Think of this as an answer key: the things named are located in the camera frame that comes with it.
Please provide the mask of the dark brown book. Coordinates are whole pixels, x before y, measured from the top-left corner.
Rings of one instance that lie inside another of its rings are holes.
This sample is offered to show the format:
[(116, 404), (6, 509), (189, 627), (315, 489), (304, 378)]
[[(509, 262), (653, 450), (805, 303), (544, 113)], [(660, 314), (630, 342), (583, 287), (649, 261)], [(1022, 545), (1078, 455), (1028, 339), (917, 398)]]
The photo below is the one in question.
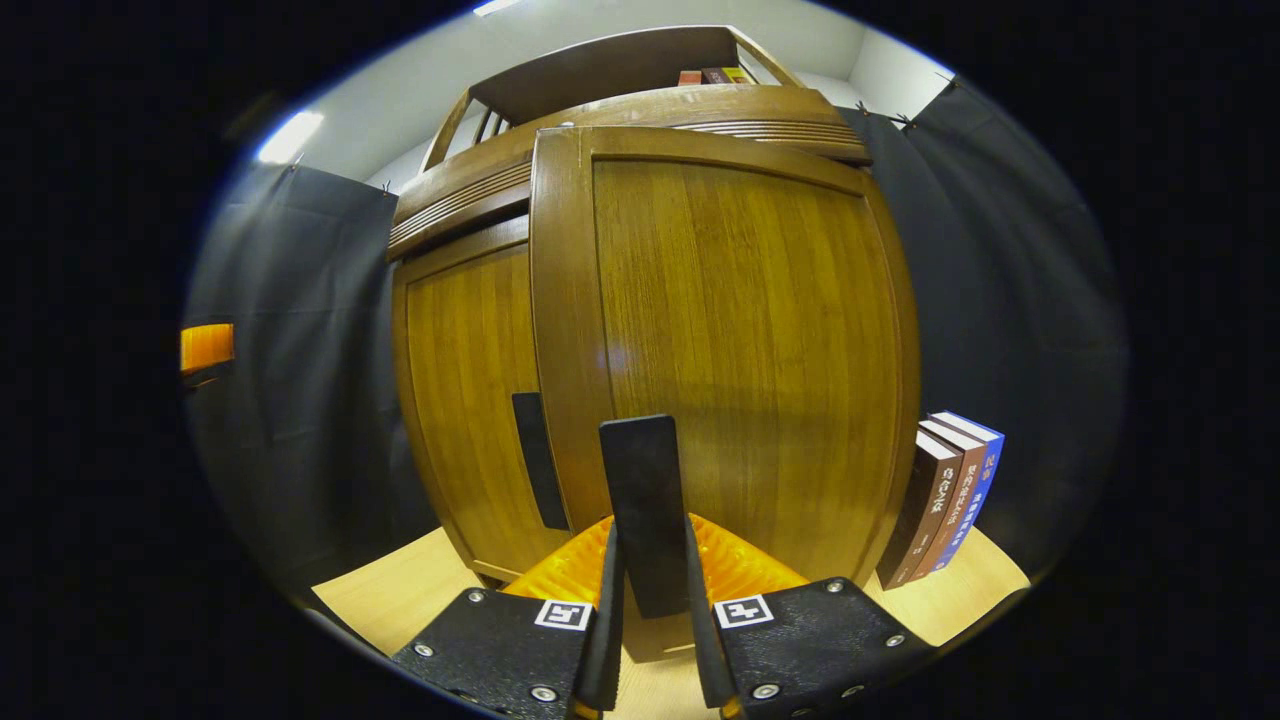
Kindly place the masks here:
[(964, 452), (925, 428), (916, 447), (897, 521), (876, 573), (881, 588), (891, 591), (911, 580), (933, 544), (961, 469)]

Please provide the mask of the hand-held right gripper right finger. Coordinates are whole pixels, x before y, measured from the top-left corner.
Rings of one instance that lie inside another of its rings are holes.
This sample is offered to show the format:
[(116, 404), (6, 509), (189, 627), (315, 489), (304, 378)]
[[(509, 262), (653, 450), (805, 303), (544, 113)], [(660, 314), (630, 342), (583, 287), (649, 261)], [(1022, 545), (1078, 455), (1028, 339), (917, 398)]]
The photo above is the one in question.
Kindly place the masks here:
[(845, 720), (934, 657), (852, 580), (809, 582), (696, 514), (685, 525), (698, 674), (719, 720)]

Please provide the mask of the wooden cabinet door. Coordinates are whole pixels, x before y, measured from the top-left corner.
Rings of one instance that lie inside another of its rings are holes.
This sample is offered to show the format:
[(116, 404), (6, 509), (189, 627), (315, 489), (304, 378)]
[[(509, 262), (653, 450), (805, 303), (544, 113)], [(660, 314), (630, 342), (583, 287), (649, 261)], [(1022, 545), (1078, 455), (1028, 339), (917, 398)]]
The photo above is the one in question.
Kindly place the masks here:
[(920, 411), (916, 305), (872, 174), (685, 129), (538, 132), (539, 391), (570, 529), (612, 510), (604, 421), (675, 420), (695, 512), (809, 580), (872, 578)]
[(539, 391), (529, 219), (396, 264), (393, 363), (428, 501), (462, 564), (513, 582), (564, 543), (544, 524), (512, 398)]

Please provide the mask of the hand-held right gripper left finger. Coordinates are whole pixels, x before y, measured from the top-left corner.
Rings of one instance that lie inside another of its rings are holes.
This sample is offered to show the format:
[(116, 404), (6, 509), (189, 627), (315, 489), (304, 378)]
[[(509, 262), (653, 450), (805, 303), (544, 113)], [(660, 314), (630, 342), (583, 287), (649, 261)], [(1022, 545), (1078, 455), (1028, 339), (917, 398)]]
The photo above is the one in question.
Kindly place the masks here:
[(620, 687), (623, 569), (603, 518), (504, 589), (461, 591), (390, 662), (490, 720), (604, 720)]

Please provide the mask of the wooden drawer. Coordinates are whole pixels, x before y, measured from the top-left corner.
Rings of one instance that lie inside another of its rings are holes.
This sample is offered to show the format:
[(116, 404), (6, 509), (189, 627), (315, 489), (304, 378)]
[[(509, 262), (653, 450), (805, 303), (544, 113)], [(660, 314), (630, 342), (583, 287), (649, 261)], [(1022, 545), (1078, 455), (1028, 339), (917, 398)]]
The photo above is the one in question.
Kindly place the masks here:
[(526, 213), (539, 132), (594, 126), (698, 131), (872, 164), (864, 140), (813, 88), (704, 85), (609, 97), (517, 126), (422, 170), (399, 196), (385, 260), (413, 258)]

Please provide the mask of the black backdrop cloth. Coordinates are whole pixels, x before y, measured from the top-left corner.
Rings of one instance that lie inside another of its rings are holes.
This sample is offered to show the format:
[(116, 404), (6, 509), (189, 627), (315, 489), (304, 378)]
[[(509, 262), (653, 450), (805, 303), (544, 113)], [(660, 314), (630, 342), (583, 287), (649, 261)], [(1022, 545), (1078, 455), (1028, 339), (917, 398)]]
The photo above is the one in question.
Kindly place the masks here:
[[(922, 401), (1007, 436), (975, 520), (1034, 582), (1108, 475), (1129, 343), (1103, 236), (1061, 167), (959, 79), (910, 129), (864, 133), (916, 283)], [(228, 322), (236, 356), (184, 392), (230, 528), (288, 594), (439, 525), (392, 380), (394, 195), (253, 164), (223, 195), (183, 328)]]

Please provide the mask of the blue book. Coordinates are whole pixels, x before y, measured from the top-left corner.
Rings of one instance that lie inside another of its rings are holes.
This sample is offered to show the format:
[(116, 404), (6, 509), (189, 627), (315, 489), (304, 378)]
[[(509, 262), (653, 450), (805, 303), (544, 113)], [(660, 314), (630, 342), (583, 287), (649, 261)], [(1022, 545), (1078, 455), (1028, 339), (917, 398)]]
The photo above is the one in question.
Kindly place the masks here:
[(989, 493), (995, 474), (998, 469), (998, 462), (1004, 451), (1005, 434), (951, 411), (932, 413), (929, 419), (940, 421), (941, 424), (951, 427), (952, 429), (960, 430), (968, 436), (973, 436), (977, 439), (982, 439), (986, 443), (986, 457), (979, 468), (978, 479), (972, 489), (969, 505), (965, 509), (954, 537), (932, 568), (932, 571), (941, 571), (950, 565), (954, 556), (961, 548), (965, 538), (970, 534), (970, 530), (977, 523), (980, 510), (983, 509), (986, 498)]

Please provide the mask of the small ceiling light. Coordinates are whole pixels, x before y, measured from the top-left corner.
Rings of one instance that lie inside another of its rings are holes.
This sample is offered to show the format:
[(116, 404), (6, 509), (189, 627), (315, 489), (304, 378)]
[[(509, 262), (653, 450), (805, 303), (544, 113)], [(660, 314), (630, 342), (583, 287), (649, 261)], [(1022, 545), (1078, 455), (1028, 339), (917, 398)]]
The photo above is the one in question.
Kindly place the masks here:
[(297, 111), (275, 128), (259, 147), (255, 160), (264, 164), (292, 165), (303, 156), (303, 147), (324, 122), (319, 111)]

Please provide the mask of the wooden double-door shoe cabinet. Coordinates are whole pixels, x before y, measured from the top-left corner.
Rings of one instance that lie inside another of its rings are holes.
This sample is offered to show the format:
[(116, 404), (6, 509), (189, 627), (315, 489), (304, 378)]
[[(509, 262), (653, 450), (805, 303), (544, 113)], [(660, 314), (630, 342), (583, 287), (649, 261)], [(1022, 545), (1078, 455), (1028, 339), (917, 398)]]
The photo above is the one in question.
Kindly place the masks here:
[[(596, 38), (538, 56), (467, 87), (436, 132), (419, 174), (517, 126), (609, 97), (676, 88), (681, 70), (705, 67), (742, 67), (755, 78), (755, 85), (808, 88), (771, 54), (730, 26), (676, 26)], [(582, 533), (571, 530), (567, 521), (540, 391), (516, 395), (512, 404), (527, 475), (544, 524), (566, 529), (570, 537)], [(628, 419), (604, 421), (599, 427), (605, 474), (623, 468), (611, 451), (618, 433), (627, 430)], [(673, 471), (660, 471), (657, 484), (687, 511), (680, 483), (678, 460)], [(607, 518), (621, 514), (625, 491), (620, 482), (607, 477), (605, 484), (612, 506)]]

